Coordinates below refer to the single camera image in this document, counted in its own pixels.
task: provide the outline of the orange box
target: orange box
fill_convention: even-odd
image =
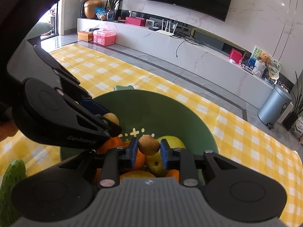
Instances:
[[[94,34],[92,32],[79,31],[78,39],[86,42],[92,41],[94,38]]]

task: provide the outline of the metal screw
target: metal screw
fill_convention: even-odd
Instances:
[[[103,179],[100,181],[100,185],[104,188],[110,188],[115,185],[115,181],[112,179]]]
[[[62,90],[60,90],[60,89],[57,89],[57,92],[60,94],[60,95],[64,95],[64,93],[62,92]]]
[[[188,179],[185,179],[183,181],[183,184],[187,187],[195,187],[198,185],[198,181],[196,179],[193,179],[193,178],[188,178]]]
[[[101,120],[101,123],[103,123],[104,125],[108,125],[109,124],[106,120]]]
[[[104,131],[104,134],[106,135],[106,136],[110,136],[110,134],[108,133],[108,131]]]

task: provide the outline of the gray tile floor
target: gray tile floor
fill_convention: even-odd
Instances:
[[[41,45],[46,51],[51,51],[60,46],[77,41],[77,35],[70,34],[44,40],[42,41]],[[79,41],[77,44],[138,66],[177,85],[180,85],[183,88],[195,92],[196,94],[216,103],[217,105],[225,108],[244,120],[247,120],[250,124],[274,137],[288,148],[296,150],[299,153],[301,160],[303,159],[302,145],[300,144],[299,139],[296,138],[292,132],[288,132],[282,125],[278,123],[275,123],[274,129],[269,130],[258,118],[258,109],[256,107],[237,97],[233,93],[223,89],[222,87],[169,62],[118,44],[107,47],[102,47],[100,45],[95,45],[84,41]]]

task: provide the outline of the green pillow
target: green pillow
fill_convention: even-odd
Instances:
[[[42,34],[49,32],[53,28],[54,28],[53,25],[39,21],[29,31],[29,33],[26,35],[25,39],[28,40],[28,39],[32,39],[32,38],[41,36]]]

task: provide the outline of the white marble wall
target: white marble wall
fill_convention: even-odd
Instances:
[[[63,12],[63,30],[68,30],[77,27],[77,18],[80,16],[81,0],[64,0],[62,2]]]
[[[296,7],[300,9],[302,6],[303,0],[298,4],[297,0],[232,0],[225,22],[191,9],[147,0],[125,0],[120,8],[168,17],[202,28],[250,52],[258,46],[278,59],[282,55],[281,72],[295,83],[294,71],[301,72],[303,64],[299,62],[300,51],[293,49],[293,45],[300,45],[303,32],[299,32],[301,39],[288,38],[288,35],[293,30],[300,30],[298,23],[303,17],[298,15]]]

